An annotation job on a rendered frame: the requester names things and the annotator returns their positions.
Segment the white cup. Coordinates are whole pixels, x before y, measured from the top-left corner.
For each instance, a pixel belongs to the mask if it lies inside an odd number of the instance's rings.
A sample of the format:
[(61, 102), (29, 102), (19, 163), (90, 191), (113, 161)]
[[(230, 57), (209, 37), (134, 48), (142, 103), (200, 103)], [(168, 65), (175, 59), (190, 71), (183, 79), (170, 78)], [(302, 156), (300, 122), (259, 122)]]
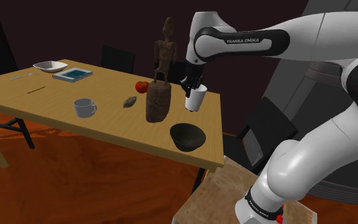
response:
[(191, 89), (189, 97), (186, 97), (185, 108), (189, 111), (198, 111), (206, 95), (207, 87), (201, 84), (196, 89)]

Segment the black chair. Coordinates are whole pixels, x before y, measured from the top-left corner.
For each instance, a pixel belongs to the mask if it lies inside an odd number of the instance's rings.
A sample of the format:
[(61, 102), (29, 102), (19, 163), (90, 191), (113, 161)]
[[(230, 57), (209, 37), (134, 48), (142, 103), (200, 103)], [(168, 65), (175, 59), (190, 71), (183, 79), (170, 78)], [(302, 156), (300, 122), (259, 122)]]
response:
[(135, 54), (104, 45), (102, 47), (101, 67), (132, 74)]
[(29, 134), (29, 131), (25, 125), (25, 122), (21, 118), (14, 118), (6, 123), (0, 123), (1, 129), (12, 130), (16, 132), (21, 132), (29, 146), (30, 149), (34, 149), (34, 143)]
[[(155, 63), (155, 70), (159, 68), (160, 60)], [(180, 85), (180, 81), (186, 76), (186, 63), (185, 62), (170, 62), (167, 82)], [(165, 75), (162, 72), (157, 72), (156, 80), (164, 81)]]

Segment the brown wooden figure statue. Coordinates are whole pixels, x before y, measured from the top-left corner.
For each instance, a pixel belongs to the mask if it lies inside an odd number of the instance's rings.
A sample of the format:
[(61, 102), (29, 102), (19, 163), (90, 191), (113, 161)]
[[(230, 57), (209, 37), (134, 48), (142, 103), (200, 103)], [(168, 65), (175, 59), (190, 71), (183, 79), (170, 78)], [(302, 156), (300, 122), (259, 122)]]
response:
[(168, 75), (171, 60), (175, 62), (177, 58), (177, 43), (169, 40), (174, 33), (171, 17), (167, 17), (162, 33), (165, 39), (156, 41), (154, 47), (158, 67), (154, 71), (153, 81), (149, 83), (146, 94), (146, 120), (149, 123), (162, 122), (170, 109), (172, 87), (168, 82)]

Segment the red tomato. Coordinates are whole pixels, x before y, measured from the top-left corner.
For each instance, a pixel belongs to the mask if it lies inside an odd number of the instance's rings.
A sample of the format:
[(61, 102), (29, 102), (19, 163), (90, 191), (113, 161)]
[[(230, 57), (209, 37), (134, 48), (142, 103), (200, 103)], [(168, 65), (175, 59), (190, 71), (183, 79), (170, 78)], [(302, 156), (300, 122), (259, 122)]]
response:
[(149, 83), (147, 81), (138, 81), (135, 84), (135, 89), (138, 93), (144, 94), (148, 91)]

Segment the black bowl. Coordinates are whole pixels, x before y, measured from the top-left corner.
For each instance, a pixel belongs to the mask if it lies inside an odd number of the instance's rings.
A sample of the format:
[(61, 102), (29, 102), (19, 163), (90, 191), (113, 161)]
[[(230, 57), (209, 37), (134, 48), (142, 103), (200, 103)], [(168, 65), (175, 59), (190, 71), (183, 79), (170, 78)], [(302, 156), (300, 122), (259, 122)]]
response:
[(175, 146), (184, 152), (201, 147), (206, 140), (203, 130), (190, 123), (177, 123), (171, 126), (170, 136)]

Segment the small brown lumpy object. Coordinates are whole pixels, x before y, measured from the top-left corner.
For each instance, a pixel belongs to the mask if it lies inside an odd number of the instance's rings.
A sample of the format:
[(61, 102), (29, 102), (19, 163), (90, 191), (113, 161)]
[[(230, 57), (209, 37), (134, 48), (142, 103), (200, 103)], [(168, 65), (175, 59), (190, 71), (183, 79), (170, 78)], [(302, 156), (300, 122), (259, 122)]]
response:
[(137, 101), (137, 97), (136, 96), (132, 96), (132, 97), (128, 97), (124, 102), (123, 102), (123, 108), (130, 108), (132, 107)]

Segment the wooden table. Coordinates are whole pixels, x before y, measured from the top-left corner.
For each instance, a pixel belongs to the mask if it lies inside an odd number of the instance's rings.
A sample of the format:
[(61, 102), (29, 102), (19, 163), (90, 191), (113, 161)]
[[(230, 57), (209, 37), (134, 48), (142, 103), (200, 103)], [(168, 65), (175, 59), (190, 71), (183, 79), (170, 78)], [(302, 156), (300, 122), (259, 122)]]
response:
[[(135, 84), (141, 77), (72, 60), (69, 67), (92, 71), (75, 83), (56, 80), (50, 73), (34, 67), (0, 75), (0, 113), (73, 132), (100, 141), (142, 151), (163, 158), (194, 165), (214, 172), (224, 165), (220, 96), (207, 93), (197, 112), (185, 108), (185, 94), (172, 85), (170, 110), (164, 121), (146, 120), (146, 97), (137, 93)], [(11, 78), (38, 73), (11, 81)], [(31, 90), (46, 88), (27, 94)], [(136, 96), (136, 103), (123, 108), (123, 102)], [(89, 98), (97, 106), (89, 118), (76, 115), (73, 102)], [(191, 123), (201, 128), (205, 143), (191, 152), (179, 151), (170, 136), (171, 126)]]

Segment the book with blue cover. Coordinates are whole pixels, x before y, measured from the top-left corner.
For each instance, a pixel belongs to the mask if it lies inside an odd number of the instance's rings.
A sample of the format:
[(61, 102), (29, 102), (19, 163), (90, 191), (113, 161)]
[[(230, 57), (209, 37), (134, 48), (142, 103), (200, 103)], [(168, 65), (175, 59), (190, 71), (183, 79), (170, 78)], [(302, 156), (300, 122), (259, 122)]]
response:
[(57, 74), (53, 74), (52, 78), (62, 81), (68, 81), (70, 83), (75, 83), (79, 80), (82, 80), (86, 77), (89, 77), (93, 74), (92, 71), (80, 69), (77, 67), (68, 69), (66, 71), (59, 72)]

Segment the tan patterned robot stand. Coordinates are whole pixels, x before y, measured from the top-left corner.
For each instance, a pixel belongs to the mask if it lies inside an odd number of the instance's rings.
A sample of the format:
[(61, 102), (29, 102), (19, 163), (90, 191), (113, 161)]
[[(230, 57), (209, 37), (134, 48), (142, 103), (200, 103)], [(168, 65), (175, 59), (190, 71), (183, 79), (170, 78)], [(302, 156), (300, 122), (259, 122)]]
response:
[(240, 224), (235, 215), (235, 204), (257, 178), (226, 157), (224, 167), (205, 177), (176, 212), (171, 224)]

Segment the white shallow bowl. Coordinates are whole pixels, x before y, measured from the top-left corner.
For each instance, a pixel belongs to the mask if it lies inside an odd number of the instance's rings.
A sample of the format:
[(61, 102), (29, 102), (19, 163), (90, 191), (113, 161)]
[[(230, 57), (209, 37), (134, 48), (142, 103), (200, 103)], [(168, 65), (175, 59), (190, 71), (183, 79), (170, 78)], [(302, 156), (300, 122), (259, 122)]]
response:
[(63, 62), (58, 61), (44, 61), (44, 62), (38, 62), (33, 65), (33, 67), (47, 72), (47, 73), (56, 73), (63, 71), (68, 65)]

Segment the silver spoon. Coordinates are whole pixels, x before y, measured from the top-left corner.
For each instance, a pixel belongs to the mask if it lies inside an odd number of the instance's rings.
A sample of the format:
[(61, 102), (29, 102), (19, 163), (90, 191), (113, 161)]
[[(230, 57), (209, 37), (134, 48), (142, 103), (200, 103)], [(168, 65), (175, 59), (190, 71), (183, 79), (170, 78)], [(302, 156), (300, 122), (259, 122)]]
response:
[(14, 78), (11, 78), (10, 80), (13, 81), (13, 80), (18, 80), (18, 79), (21, 79), (21, 78), (26, 78), (26, 77), (30, 77), (30, 76), (34, 76), (34, 75), (39, 75), (38, 73), (29, 73), (28, 75), (25, 75), (25, 76), (17, 76), (17, 77), (14, 77)]

